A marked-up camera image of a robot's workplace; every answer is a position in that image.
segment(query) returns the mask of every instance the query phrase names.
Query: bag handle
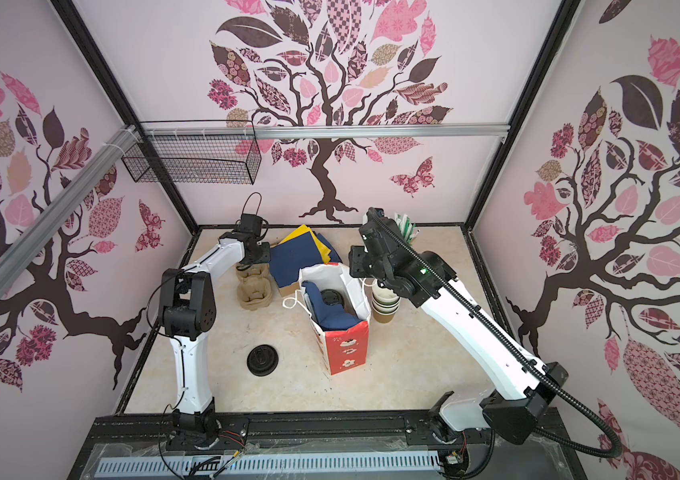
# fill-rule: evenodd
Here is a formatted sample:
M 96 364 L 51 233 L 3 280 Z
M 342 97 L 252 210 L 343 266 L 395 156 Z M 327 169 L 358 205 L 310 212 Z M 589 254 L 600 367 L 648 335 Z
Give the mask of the bag handle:
M 297 294 L 298 294 L 298 292 L 302 293 L 302 292 L 300 291 L 300 289 L 297 289 L 297 290 L 295 290 L 295 295 L 294 295 L 294 296 L 288 296 L 287 298 L 285 298 L 284 300 L 282 300 L 282 306 L 283 306 L 284 308 L 293 309 L 293 308 L 295 308 L 297 305 L 300 305 L 300 306 L 302 307 L 302 309 L 305 310 L 306 313 L 310 316 L 310 315 L 311 315 L 311 312 L 308 311 L 308 308 L 306 307 L 306 305 L 305 305 L 303 302 L 301 302 L 300 300 L 297 300 Z M 291 304 L 291 305 L 287 305 L 287 301 L 288 301 L 288 300 L 294 300 L 295 302 L 294 302 L 293 304 Z

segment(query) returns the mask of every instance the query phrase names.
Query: black cup lid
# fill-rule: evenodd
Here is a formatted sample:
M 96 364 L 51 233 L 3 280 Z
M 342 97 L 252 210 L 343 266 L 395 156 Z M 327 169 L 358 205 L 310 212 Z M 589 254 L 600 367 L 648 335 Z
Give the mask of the black cup lid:
M 276 370 L 278 354 L 270 345 L 258 345 L 249 352 L 246 365 L 253 375 L 266 376 Z

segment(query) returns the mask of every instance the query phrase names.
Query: zip tie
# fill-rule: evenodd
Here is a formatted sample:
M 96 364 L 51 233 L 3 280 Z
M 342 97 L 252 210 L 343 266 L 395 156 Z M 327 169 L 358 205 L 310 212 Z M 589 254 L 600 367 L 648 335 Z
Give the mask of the zip tie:
M 116 148 L 118 148 L 119 150 L 121 150 L 121 153 L 123 154 L 122 157 L 126 157 L 126 152 L 124 151 L 124 149 L 123 149 L 122 147 L 119 147 L 119 146 L 116 145 L 116 144 L 106 144 L 106 143 L 103 143 L 103 146 L 105 146 L 105 147 L 116 147 Z
M 135 138 L 135 142 L 140 143 L 140 139 L 135 135 L 135 133 L 132 130 L 127 130 L 126 128 L 120 128 L 119 131 L 125 131 L 129 134 L 131 134 Z

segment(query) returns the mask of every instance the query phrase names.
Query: beige marble tabletop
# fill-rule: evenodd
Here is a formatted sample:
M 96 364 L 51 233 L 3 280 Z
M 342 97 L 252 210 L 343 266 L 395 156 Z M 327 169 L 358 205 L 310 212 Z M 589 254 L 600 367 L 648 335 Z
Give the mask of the beige marble tabletop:
M 274 229 L 266 239 L 273 243 L 290 231 Z M 350 246 L 361 244 L 353 228 L 316 231 L 335 247 L 343 262 L 347 262 Z M 205 230 L 192 258 L 207 252 L 220 234 L 222 230 Z M 412 246 L 444 258 L 488 311 L 459 227 L 421 228 Z M 284 308 L 278 290 L 268 307 L 244 310 L 236 300 L 237 283 L 231 268 L 214 284 L 217 319 L 210 331 L 208 368 L 219 412 L 430 408 L 446 391 L 475 388 L 478 392 L 490 385 L 479 364 L 458 341 L 406 301 L 390 323 L 370 322 L 363 366 L 330 376 L 306 312 Z M 162 336 L 156 339 L 126 408 L 128 413 L 162 412 L 168 403 L 176 402 L 170 342 Z M 258 377 L 247 369 L 246 358 L 252 348 L 263 343 L 276 348 L 278 366 L 270 375 Z

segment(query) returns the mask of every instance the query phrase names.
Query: tree wall decal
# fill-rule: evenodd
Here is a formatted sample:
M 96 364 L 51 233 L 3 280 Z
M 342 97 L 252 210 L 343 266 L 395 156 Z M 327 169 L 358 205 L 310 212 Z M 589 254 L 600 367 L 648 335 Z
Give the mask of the tree wall decal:
M 0 121 L 0 165 L 8 161 L 6 178 L 2 178 L 3 170 L 0 169 L 0 256 L 12 243 L 8 235 L 11 229 L 22 233 L 50 205 L 51 182 L 59 181 L 65 188 L 70 180 L 63 171 L 83 168 L 92 155 L 92 149 L 87 146 L 89 132 L 85 128 L 77 136 L 66 140 L 63 125 L 54 109 L 42 117 L 36 97 L 24 84 L 3 73 L 2 79 L 15 96 L 18 110 L 7 120 Z M 3 98 L 4 90 L 0 88 L 0 102 Z M 16 135 L 21 144 L 16 144 Z M 28 155 L 42 167 L 42 180 L 34 180 Z M 0 324 L 1 382 L 22 390 L 23 368 L 48 360 L 54 344 L 61 338 L 89 333 L 107 337 L 111 343 L 115 355 L 115 389 L 124 349 L 135 350 L 145 337 L 145 333 L 139 339 L 131 335 L 144 309 L 140 309 L 134 318 L 119 323 L 108 316 L 92 316 L 86 311 L 78 311 L 72 297 L 72 292 L 76 292 L 75 295 L 86 292 L 83 277 L 97 274 L 85 259 L 108 254 L 116 247 L 113 241 L 107 239 L 121 216 L 123 197 L 107 197 L 114 188 L 116 175 L 116 168 L 111 168 L 28 265 L 26 270 L 32 281 L 0 300 L 0 318 L 3 321 Z M 143 220 L 148 225 L 145 215 Z M 88 233 L 82 235 L 85 225 Z M 161 220 L 154 221 L 153 225 L 161 228 Z M 86 236 L 95 238 L 88 244 L 76 244 Z
M 680 346 L 680 320 L 663 310 L 680 305 L 680 84 L 670 83 L 680 83 L 680 44 L 653 38 L 649 61 L 660 85 L 638 74 L 618 78 L 622 108 L 608 108 L 599 89 L 576 131 L 565 124 L 554 133 L 554 158 L 524 195 L 542 220 L 531 235 L 546 263 L 542 292 L 532 310 L 507 300 L 521 321 L 519 338 L 539 355 L 538 329 L 552 304 L 574 290 L 572 308 L 584 307 L 587 329 L 605 319 L 608 368 L 620 368 L 622 350 L 636 390 L 680 429 L 680 353 L 638 340 L 643 334 L 661 348 Z M 673 92 L 670 105 L 663 91 Z M 623 119 L 638 127 L 635 137 L 621 134 Z M 667 136 L 669 147 L 646 141 L 643 131 L 657 143 L 656 132 Z M 615 328 L 620 319 L 627 338 Z
M 370 5 L 366 7 L 372 15 L 368 20 L 362 15 L 362 0 L 327 0 L 328 19 L 323 24 L 316 22 L 324 8 L 322 0 L 266 2 L 268 12 L 260 2 L 227 2 L 244 14 L 267 15 L 276 25 L 274 28 L 255 16 L 230 18 L 217 32 L 233 34 L 252 48 L 235 50 L 217 44 L 217 40 L 211 42 L 215 63 L 233 86 L 213 80 L 208 96 L 220 108 L 230 110 L 227 118 L 231 126 L 248 119 L 250 112 L 258 125 L 439 124 L 451 110 L 431 105 L 448 85 L 425 83 L 439 60 L 425 58 L 436 39 L 430 14 L 418 24 L 427 7 L 425 0 L 414 0 L 411 5 L 408 0 L 363 0 Z M 363 27 L 375 16 L 371 39 L 359 39 Z M 418 32 L 416 38 L 404 38 Z M 393 43 L 382 44 L 370 54 L 368 44 L 378 37 Z M 257 51 L 278 44 L 285 51 L 277 58 L 263 60 Z M 419 56 L 423 59 L 416 62 Z M 254 110 L 234 108 L 242 98 L 251 99 Z M 399 101 L 409 108 L 399 107 Z M 336 211 L 358 209 L 337 198 L 326 162 L 333 158 L 355 162 L 358 150 L 370 160 L 382 162 L 380 153 L 396 155 L 420 144 L 413 138 L 377 138 L 373 143 L 374 148 L 354 138 L 316 138 L 261 140 L 259 147 L 262 152 L 271 151 L 274 164 L 284 159 L 296 168 L 311 162 L 309 169 L 323 196 L 300 217 L 325 212 L 328 220 L 341 224 Z M 243 145 L 241 151 L 248 147 Z M 403 177 L 391 180 L 401 184 Z M 409 194 L 430 185 L 422 178 L 409 178 L 402 184 Z

